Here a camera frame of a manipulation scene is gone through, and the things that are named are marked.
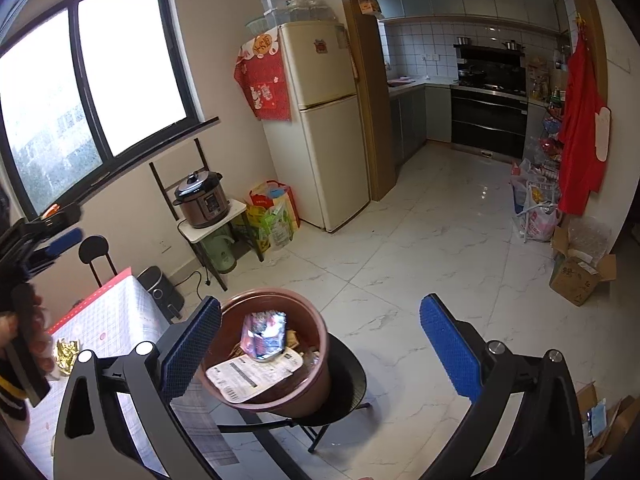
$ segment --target refrigerator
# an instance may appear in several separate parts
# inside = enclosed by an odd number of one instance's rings
[[[335,231],[369,203],[369,181],[351,55],[344,26],[278,26],[291,121],[263,121],[278,180],[300,218]]]

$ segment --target black window frame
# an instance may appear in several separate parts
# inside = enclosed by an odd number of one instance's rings
[[[145,139],[140,140],[140,142],[137,142],[133,146],[130,146],[123,152],[114,156],[113,153],[111,153],[109,143],[107,142],[106,136],[104,135],[100,125],[100,119],[98,118],[95,109],[84,69],[84,59],[82,57],[82,46],[80,44],[80,33],[78,27],[78,3],[80,1],[82,0],[61,1],[57,5],[41,13],[35,19],[31,20],[7,41],[0,45],[0,57],[2,57],[9,49],[11,49],[12,46],[18,43],[33,29],[41,25],[43,22],[46,22],[49,18],[62,10],[68,10],[69,40],[73,69],[76,76],[76,84],[78,85],[80,101],[82,103],[82,108],[84,109],[89,130],[91,131],[98,154],[102,159],[102,164],[58,197],[55,203],[58,203],[61,206],[65,206],[72,202],[85,202],[91,196],[95,195],[95,193],[107,186],[107,184],[115,180],[118,176],[144,161],[146,158],[149,158],[155,152],[218,121],[218,118],[216,117],[201,123],[198,118],[198,113],[196,111],[186,71],[178,48],[169,0],[158,0],[162,29],[164,30],[164,38],[166,40],[169,59],[171,61],[172,69],[174,70],[175,81],[182,99],[186,117],[177,123],[170,124],[162,130],[145,137]],[[31,220],[36,218],[38,216],[38,212],[35,210],[25,190],[14,161],[14,156],[11,152],[11,147],[9,146],[9,140],[4,126],[4,118],[2,116],[1,100],[0,156],[2,156],[2,161],[9,177],[9,181],[18,198],[18,202],[22,207],[22,211],[28,219]]]

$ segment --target electric pressure cooker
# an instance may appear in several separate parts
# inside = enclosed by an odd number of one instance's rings
[[[229,212],[229,202],[220,185],[222,175],[213,171],[195,171],[175,189],[174,205],[179,205],[193,227],[220,222]]]

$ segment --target brown bucket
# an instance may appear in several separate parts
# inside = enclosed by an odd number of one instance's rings
[[[296,331],[300,342],[318,348],[318,362],[305,380],[280,399],[271,402],[251,402],[253,399],[250,399],[247,402],[232,404],[222,396],[203,372],[229,359],[233,347],[240,341],[244,316],[265,310],[284,312],[287,316],[287,328]],[[222,304],[222,325],[202,360],[199,376],[204,387],[214,397],[237,410],[271,412],[299,418],[316,412],[329,395],[331,383],[327,365],[328,355],[329,339],[324,319],[309,300],[284,288],[254,288]],[[255,399],[259,401],[267,392],[268,390]]]

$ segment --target red tablecloth edge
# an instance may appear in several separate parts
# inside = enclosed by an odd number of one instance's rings
[[[49,334],[53,334],[56,330],[62,327],[67,321],[72,319],[75,315],[77,315],[79,312],[82,312],[89,305],[91,305],[95,300],[100,298],[100,296],[103,295],[105,292],[107,292],[107,290],[109,290],[110,288],[113,288],[115,285],[120,283],[125,278],[128,278],[129,276],[131,276],[131,267],[123,270],[120,274],[111,278],[107,283],[101,286],[92,295],[87,297],[85,300],[82,300],[82,303],[80,303],[78,306],[73,307],[67,314],[64,315],[62,319],[60,319],[54,326],[49,328],[47,332]]]

